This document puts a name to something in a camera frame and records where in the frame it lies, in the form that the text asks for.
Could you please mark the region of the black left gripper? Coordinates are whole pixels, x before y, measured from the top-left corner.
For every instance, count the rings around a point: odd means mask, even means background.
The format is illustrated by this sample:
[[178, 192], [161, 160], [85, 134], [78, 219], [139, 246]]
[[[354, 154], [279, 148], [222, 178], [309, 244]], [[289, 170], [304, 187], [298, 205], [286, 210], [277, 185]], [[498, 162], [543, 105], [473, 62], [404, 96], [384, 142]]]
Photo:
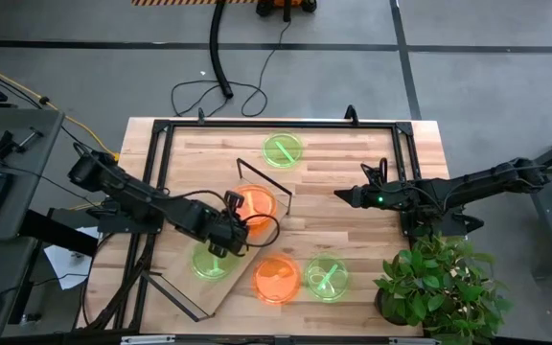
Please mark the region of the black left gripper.
[[232, 217], [220, 215], [209, 220], [203, 234], [209, 242], [208, 251], [219, 258], [225, 258], [227, 254], [245, 256], [249, 249], [246, 244], [249, 227], [237, 214]]

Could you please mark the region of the green translucent plastic plate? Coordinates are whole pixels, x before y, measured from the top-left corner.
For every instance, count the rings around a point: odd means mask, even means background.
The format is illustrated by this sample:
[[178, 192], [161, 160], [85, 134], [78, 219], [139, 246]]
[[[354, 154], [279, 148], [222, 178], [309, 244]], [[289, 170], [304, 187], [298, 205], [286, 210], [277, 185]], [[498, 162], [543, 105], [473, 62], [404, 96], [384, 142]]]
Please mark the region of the green translucent plastic plate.
[[191, 265], [194, 274], [206, 281], [219, 281], [229, 275], [238, 265], [239, 258], [228, 254], [224, 258], [215, 256], [206, 243], [194, 247]]
[[303, 143], [292, 132], [280, 131], [267, 136], [262, 145], [265, 162], [275, 168], [287, 169], [300, 162]]
[[310, 293], [324, 303], [338, 301], [346, 293], [350, 281], [346, 265], [329, 255], [311, 259], [305, 268], [304, 278]]

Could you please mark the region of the white paper sheet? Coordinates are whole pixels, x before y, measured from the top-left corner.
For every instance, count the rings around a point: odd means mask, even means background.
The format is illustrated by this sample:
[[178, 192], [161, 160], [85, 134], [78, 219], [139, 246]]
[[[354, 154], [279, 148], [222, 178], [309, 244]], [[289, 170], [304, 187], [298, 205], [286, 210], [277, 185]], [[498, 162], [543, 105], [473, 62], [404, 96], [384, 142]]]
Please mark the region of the white paper sheet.
[[63, 290], [83, 283], [89, 274], [92, 258], [57, 245], [50, 245], [44, 253], [54, 270]]

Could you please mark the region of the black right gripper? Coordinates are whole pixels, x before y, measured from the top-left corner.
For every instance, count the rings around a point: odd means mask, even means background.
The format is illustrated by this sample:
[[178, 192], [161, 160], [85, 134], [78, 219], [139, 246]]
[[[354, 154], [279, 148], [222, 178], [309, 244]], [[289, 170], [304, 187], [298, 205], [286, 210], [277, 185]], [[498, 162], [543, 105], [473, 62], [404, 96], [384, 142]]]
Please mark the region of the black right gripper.
[[399, 210], [403, 207], [403, 184], [399, 182], [381, 186], [366, 184], [361, 188], [354, 186], [349, 190], [335, 190], [333, 193], [352, 207], [382, 210]]

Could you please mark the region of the black metal table frame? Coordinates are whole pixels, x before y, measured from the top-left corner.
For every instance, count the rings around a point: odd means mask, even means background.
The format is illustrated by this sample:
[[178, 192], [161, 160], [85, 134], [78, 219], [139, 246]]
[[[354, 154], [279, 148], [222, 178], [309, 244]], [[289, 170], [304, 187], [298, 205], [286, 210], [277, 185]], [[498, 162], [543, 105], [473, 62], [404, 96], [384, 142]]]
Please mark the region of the black metal table frame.
[[[268, 165], [262, 145], [268, 135], [287, 131], [303, 143], [299, 163], [287, 169]], [[144, 334], [217, 336], [417, 336], [420, 327], [396, 326], [374, 305], [375, 281], [382, 262], [408, 245], [398, 214], [355, 209], [334, 194], [366, 178], [360, 164], [386, 158], [393, 178], [412, 179], [421, 173], [409, 122], [320, 119], [132, 118], [119, 164], [135, 177], [163, 184], [173, 194], [237, 184], [237, 159], [248, 162], [292, 191], [290, 213], [283, 217], [275, 243], [260, 249], [219, 305], [213, 317], [195, 322], [165, 300], [153, 287], [139, 290], [138, 310]], [[165, 226], [155, 238], [151, 268], [173, 266], [187, 243], [194, 242]], [[269, 305], [253, 291], [256, 264], [270, 255], [285, 255], [305, 266], [321, 254], [340, 258], [352, 276], [344, 296], [335, 303], [317, 300], [306, 286], [283, 305]]]

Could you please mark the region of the potted green leafy plant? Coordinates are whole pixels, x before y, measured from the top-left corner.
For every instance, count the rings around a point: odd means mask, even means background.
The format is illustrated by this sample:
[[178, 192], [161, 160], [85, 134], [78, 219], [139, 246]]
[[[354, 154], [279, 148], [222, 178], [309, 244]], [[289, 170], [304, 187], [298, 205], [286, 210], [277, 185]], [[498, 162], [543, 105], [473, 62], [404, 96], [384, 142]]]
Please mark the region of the potted green leafy plant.
[[443, 345], [491, 345], [513, 306], [489, 271], [493, 263], [463, 237], [418, 238], [382, 262], [375, 307], [388, 322], [421, 326]]

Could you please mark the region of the grey desk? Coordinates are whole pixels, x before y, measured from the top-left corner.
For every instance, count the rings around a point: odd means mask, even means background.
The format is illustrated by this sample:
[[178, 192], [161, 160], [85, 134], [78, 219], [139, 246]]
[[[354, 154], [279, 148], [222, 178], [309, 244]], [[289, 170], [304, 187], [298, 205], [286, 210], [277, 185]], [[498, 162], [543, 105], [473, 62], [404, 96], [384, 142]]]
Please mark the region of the grey desk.
[[42, 133], [29, 141], [25, 152], [13, 152], [0, 164], [0, 172], [11, 175], [0, 207], [0, 241], [17, 236], [63, 120], [64, 115], [54, 110], [0, 108], [0, 137], [9, 131], [12, 140], [21, 143], [34, 130]]

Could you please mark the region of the wooden shelf with black frame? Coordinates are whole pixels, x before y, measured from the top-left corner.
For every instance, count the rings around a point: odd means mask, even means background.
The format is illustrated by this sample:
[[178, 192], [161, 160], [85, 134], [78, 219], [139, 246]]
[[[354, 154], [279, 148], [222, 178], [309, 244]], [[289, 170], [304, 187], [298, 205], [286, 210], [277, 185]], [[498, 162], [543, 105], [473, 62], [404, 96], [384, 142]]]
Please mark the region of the wooden shelf with black frame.
[[260, 249], [275, 243], [280, 234], [280, 221], [290, 213], [292, 191], [248, 162], [236, 160], [239, 180], [233, 191], [244, 197], [237, 214], [250, 230], [246, 239], [249, 249], [239, 256], [234, 270], [219, 281], [197, 277], [191, 265], [196, 244], [187, 243], [174, 264], [163, 272], [146, 270], [142, 278], [161, 296], [195, 322], [215, 315], [219, 305], [244, 272], [251, 266]]

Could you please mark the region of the black clamp tool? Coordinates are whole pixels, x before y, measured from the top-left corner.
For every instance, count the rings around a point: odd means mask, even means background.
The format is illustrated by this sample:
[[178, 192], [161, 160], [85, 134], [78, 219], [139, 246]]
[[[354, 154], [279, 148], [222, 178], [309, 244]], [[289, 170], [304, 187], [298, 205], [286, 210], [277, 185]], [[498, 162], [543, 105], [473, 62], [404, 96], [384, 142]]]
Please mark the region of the black clamp tool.
[[9, 131], [5, 131], [2, 137], [0, 138], [0, 161], [3, 161], [11, 153], [24, 153], [28, 150], [29, 145], [32, 141], [42, 138], [44, 134], [30, 127], [31, 133], [23, 139], [20, 143], [13, 141], [13, 134]]

